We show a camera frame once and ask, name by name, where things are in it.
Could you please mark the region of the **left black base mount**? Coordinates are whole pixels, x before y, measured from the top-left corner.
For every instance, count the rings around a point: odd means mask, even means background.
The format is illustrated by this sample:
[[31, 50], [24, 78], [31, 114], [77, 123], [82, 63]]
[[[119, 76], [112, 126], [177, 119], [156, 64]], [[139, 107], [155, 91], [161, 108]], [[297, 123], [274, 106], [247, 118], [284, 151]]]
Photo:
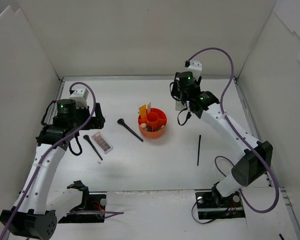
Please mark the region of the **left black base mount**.
[[74, 181], [67, 186], [67, 189], [77, 190], [82, 194], [80, 204], [72, 207], [70, 212], [90, 212], [66, 215], [58, 221], [59, 224], [104, 223], [104, 214], [93, 214], [91, 211], [104, 211], [106, 209], [107, 195], [105, 193], [90, 192], [89, 187], [81, 180]]

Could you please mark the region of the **orange round organizer container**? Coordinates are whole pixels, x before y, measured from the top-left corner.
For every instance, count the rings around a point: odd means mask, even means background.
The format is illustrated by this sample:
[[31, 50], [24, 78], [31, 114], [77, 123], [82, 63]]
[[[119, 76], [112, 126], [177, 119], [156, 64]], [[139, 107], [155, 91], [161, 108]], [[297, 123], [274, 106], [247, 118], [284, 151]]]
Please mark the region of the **orange round organizer container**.
[[[137, 122], [138, 122], [140, 133], [145, 138], [154, 140], [164, 135], [167, 129], [168, 118], [161, 109], [153, 107], [151, 109], [151, 112], [147, 114], [146, 119], [141, 119], [139, 115], [137, 118]], [[147, 131], [146, 128], [145, 129], [141, 128], [140, 124], [142, 123], [146, 123], [147, 126], [151, 127], [152, 132]], [[165, 124], [165, 127], [162, 130], [157, 131], [157, 129], [159, 129], [162, 124]]]

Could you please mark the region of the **orange sunscreen tube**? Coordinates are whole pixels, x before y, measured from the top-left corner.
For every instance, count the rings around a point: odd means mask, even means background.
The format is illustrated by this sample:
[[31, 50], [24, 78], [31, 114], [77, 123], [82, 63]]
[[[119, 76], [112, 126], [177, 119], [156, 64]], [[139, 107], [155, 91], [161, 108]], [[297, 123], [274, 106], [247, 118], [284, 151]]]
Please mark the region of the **orange sunscreen tube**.
[[147, 118], [147, 106], [146, 105], [142, 105], [141, 107], [139, 107], [139, 116], [142, 120], [145, 120]]

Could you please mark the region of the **dark green round compact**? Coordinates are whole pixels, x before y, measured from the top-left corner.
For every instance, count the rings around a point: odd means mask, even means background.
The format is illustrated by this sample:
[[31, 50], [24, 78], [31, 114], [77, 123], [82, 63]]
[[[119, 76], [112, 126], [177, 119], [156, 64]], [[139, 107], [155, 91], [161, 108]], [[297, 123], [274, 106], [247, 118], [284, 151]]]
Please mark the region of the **dark green round compact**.
[[149, 127], [149, 126], [146, 127], [146, 130], [147, 130], [148, 132], [152, 132], [152, 128]]

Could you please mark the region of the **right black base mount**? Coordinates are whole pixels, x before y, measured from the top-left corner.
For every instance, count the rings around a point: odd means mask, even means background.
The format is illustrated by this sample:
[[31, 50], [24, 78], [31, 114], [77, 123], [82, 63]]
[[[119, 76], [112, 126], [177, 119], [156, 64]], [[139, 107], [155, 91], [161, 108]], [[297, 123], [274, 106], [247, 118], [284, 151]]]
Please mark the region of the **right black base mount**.
[[244, 219], [246, 214], [238, 191], [217, 201], [212, 191], [206, 190], [195, 192], [191, 216], [195, 222], [205, 225], [217, 220]]

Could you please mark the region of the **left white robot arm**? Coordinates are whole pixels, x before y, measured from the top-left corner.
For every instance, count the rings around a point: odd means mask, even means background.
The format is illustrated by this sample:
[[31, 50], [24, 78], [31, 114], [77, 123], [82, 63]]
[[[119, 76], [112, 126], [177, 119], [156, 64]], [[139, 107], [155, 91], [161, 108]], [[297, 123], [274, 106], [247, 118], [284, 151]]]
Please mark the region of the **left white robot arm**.
[[92, 109], [87, 106], [86, 100], [74, 98], [60, 99], [55, 103], [57, 113], [52, 123], [43, 122], [43, 128], [36, 137], [36, 154], [26, 183], [13, 207], [0, 214], [0, 222], [4, 225], [0, 239], [10, 232], [15, 236], [49, 240], [58, 221], [71, 209], [84, 210], [90, 204], [88, 187], [80, 180], [61, 194], [67, 200], [60, 207], [53, 205], [52, 209], [48, 209], [47, 199], [70, 141], [77, 140], [81, 130], [102, 129], [106, 120], [98, 102], [93, 103]]

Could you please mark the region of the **beige concealer tube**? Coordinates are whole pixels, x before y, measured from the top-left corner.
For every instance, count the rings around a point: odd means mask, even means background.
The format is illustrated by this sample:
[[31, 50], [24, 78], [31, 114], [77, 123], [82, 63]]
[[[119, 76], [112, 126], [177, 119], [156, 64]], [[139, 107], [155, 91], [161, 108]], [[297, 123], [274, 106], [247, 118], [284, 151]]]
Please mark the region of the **beige concealer tube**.
[[151, 112], [151, 110], [152, 110], [152, 104], [151, 104], [151, 102], [147, 105], [147, 112], [149, 113], [149, 112]]

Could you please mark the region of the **brown eyeshadow palette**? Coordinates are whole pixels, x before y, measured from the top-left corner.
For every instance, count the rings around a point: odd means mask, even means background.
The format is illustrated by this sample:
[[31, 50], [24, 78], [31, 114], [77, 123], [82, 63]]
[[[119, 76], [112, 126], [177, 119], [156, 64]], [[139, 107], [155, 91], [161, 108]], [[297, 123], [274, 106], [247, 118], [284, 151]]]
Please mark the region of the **brown eyeshadow palette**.
[[93, 134], [91, 137], [97, 144], [97, 146], [103, 151], [104, 154], [107, 154], [113, 149], [113, 146], [105, 139], [105, 137], [99, 131]]

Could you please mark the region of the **large black makeup brush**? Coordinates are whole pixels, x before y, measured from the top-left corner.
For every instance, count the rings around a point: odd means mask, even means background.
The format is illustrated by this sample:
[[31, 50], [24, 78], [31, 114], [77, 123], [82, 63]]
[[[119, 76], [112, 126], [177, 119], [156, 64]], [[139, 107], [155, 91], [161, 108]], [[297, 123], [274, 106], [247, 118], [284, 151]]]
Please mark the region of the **large black makeup brush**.
[[123, 126], [124, 128], [126, 128], [131, 134], [133, 134], [137, 139], [139, 139], [141, 142], [143, 142], [144, 140], [135, 132], [133, 131], [124, 121], [123, 118], [120, 118], [117, 120], [117, 123], [121, 126]]

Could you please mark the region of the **small black makeup brush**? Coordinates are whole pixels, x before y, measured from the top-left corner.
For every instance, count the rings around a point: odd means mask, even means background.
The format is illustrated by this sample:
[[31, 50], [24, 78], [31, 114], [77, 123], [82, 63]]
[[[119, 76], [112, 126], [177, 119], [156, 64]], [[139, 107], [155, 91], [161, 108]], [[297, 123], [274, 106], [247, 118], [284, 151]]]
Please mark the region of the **small black makeup brush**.
[[98, 150], [96, 149], [96, 147], [94, 146], [94, 144], [92, 143], [92, 141], [90, 140], [90, 137], [86, 134], [86, 135], [83, 136], [83, 139], [88, 142], [88, 144], [91, 146], [91, 148], [93, 149], [93, 151], [97, 154], [97, 156], [99, 157], [99, 159], [101, 161], [103, 161], [102, 156], [100, 155], [100, 153], [98, 152]]

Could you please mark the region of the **beige makeup sponge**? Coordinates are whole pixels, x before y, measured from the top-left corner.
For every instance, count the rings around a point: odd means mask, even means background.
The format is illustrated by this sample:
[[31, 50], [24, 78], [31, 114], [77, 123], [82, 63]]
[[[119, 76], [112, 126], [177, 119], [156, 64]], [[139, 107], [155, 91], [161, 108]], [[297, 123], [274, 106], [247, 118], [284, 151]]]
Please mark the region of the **beige makeup sponge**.
[[140, 124], [140, 127], [141, 127], [142, 129], [145, 129], [145, 128], [147, 127], [147, 124], [146, 124], [146, 123], [141, 123], [141, 124]]

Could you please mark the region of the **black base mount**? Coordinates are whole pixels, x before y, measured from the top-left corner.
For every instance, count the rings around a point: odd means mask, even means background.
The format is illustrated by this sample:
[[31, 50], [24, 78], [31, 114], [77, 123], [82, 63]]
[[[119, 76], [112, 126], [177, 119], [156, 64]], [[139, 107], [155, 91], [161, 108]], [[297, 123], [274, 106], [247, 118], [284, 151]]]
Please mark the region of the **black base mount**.
[[67, 186], [67, 189], [77, 190], [82, 194], [80, 204], [72, 207], [70, 212], [90, 212], [66, 215], [58, 221], [59, 224], [104, 223], [104, 214], [93, 214], [91, 211], [104, 211], [106, 209], [107, 195], [105, 193], [90, 192], [89, 187], [81, 180], [74, 181]]
[[195, 192], [191, 216], [195, 222], [205, 225], [217, 220], [244, 219], [246, 214], [238, 191], [217, 201], [212, 191], [206, 190]]

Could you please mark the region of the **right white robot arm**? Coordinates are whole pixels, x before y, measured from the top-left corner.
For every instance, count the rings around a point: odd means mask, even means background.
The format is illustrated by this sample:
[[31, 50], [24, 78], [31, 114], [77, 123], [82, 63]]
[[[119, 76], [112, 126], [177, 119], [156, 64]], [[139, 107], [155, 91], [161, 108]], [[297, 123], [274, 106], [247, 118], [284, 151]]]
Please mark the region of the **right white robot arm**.
[[219, 99], [210, 91], [202, 91], [192, 72], [176, 72], [171, 95], [226, 140], [238, 158], [231, 172], [212, 187], [211, 200], [215, 205], [223, 206], [230, 195], [267, 172], [273, 146], [268, 141], [259, 141], [223, 113]]

